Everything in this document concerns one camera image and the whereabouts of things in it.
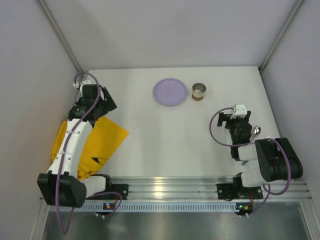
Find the yellow cartoon placemat cloth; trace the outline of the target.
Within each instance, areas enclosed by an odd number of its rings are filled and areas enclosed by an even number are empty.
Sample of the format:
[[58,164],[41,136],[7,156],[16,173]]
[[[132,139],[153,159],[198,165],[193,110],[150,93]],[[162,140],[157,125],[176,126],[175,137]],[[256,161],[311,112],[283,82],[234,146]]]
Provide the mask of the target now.
[[87,137],[77,167],[77,179],[95,175],[116,152],[129,132],[103,116]]

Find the spoon with green handle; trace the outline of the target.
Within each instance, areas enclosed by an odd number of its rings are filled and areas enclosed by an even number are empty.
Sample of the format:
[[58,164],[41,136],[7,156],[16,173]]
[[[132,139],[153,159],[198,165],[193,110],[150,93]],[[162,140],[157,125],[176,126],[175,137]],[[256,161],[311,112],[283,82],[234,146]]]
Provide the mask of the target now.
[[239,157],[242,161],[242,166],[246,165],[249,161],[257,159],[257,152],[255,147],[255,138],[261,134],[261,127],[255,126],[251,130],[250,143],[247,146],[240,148]]

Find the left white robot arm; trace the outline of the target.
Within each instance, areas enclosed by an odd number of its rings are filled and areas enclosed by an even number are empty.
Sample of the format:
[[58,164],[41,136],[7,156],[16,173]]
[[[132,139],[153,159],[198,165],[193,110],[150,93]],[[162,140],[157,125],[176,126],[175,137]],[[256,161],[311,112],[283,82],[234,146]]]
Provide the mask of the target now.
[[37,185],[50,206],[80,208],[85,200],[106,188],[107,181],[94,176],[89,183],[77,179],[77,169],[88,136],[96,121],[117,108],[108,90],[101,85],[83,84],[80,97],[68,113],[66,131],[57,155]]

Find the purple plastic plate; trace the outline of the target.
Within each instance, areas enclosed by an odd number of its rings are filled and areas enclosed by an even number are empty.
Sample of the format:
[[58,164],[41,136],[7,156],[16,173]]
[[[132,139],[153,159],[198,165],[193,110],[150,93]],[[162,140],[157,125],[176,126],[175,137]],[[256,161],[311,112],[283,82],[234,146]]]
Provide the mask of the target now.
[[159,104],[173,107],[185,101],[188,89],[182,81],[176,78],[165,78],[155,84],[153,95]]

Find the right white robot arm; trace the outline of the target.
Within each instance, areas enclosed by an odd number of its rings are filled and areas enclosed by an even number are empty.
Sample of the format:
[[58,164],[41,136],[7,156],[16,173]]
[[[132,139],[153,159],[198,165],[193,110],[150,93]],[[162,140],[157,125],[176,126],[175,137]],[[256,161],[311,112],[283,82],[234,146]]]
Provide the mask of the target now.
[[235,161],[257,162],[255,168],[233,178],[235,189],[248,192],[263,187],[270,195],[283,195],[291,182],[303,175],[302,163],[291,143],[285,137],[259,139],[261,127],[250,124],[250,111],[237,113],[233,107],[230,111],[221,109],[214,114],[218,118],[216,125],[229,131],[231,143],[225,146]]

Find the small metal cup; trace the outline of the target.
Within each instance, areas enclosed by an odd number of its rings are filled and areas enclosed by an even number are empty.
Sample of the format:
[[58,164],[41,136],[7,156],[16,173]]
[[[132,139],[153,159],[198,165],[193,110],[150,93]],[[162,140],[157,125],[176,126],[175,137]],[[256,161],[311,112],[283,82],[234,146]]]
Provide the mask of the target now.
[[195,101],[201,101],[204,98],[207,88],[203,83],[195,83],[192,86],[192,99]]

